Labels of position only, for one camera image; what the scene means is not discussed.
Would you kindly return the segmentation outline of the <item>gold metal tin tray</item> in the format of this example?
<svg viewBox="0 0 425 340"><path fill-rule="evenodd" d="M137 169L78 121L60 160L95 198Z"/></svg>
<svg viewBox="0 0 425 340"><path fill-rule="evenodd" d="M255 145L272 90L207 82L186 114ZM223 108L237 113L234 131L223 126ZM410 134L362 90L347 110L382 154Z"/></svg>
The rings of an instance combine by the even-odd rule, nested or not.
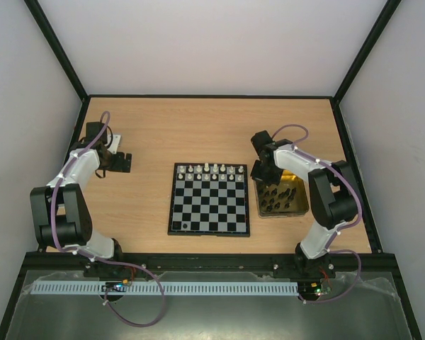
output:
<svg viewBox="0 0 425 340"><path fill-rule="evenodd" d="M259 217L298 217L309 211L305 182L284 170L278 185L254 180Z"/></svg>

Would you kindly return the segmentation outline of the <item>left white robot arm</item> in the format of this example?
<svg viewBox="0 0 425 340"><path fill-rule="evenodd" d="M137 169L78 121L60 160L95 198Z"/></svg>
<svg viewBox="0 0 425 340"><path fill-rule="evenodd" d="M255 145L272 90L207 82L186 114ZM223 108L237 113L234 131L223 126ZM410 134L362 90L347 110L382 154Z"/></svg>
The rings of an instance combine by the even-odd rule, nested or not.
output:
<svg viewBox="0 0 425 340"><path fill-rule="evenodd" d="M108 172L130 172L132 155L118 151L120 139L101 121L87 123L86 136L73 145L59 174L30 192L40 248L81 253L92 261L118 261L123 255L116 239L94 229L82 192L93 175L104 179Z"/></svg>

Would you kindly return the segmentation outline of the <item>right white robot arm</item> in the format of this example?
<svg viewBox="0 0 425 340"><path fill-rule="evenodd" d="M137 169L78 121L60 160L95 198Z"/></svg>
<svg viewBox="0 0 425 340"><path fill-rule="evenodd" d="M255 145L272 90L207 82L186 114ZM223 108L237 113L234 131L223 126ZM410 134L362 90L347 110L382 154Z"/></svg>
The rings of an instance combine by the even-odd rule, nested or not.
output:
<svg viewBox="0 0 425 340"><path fill-rule="evenodd" d="M314 222L295 248L295 270L305 278L326 268L330 245L342 230L357 225L363 217L356 179L346 161L330 162L301 150L296 142L275 141L267 131L251 138L258 160L251 178L267 186L278 185L284 171L302 179L309 188Z"/></svg>

